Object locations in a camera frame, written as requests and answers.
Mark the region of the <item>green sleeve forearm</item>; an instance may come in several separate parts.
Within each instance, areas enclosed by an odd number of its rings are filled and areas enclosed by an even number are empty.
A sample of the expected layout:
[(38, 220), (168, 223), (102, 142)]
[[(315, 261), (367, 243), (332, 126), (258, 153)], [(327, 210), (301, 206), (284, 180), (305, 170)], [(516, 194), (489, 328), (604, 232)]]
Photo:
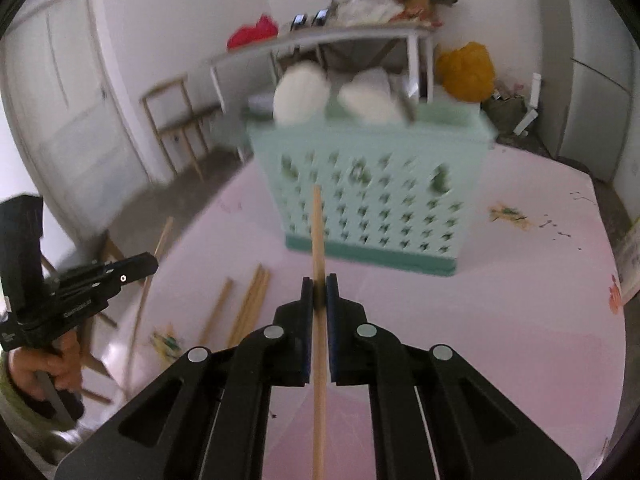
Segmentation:
[(77, 422), (60, 422), (48, 401), (36, 401), (17, 389), (6, 352), (1, 352), (1, 416), (21, 448), (48, 465), (56, 465), (77, 444), (75, 437), (67, 439)]

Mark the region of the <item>person left hand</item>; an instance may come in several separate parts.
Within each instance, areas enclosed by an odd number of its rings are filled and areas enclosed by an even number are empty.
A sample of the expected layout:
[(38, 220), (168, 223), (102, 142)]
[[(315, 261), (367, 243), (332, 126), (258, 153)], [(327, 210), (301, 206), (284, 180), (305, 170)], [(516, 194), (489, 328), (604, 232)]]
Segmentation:
[(58, 341), (58, 352), (18, 348), (9, 352), (9, 375), (14, 386), (36, 401), (46, 400), (37, 372), (49, 374), (56, 390), (77, 392), (81, 388), (80, 345), (76, 332), (66, 333)]

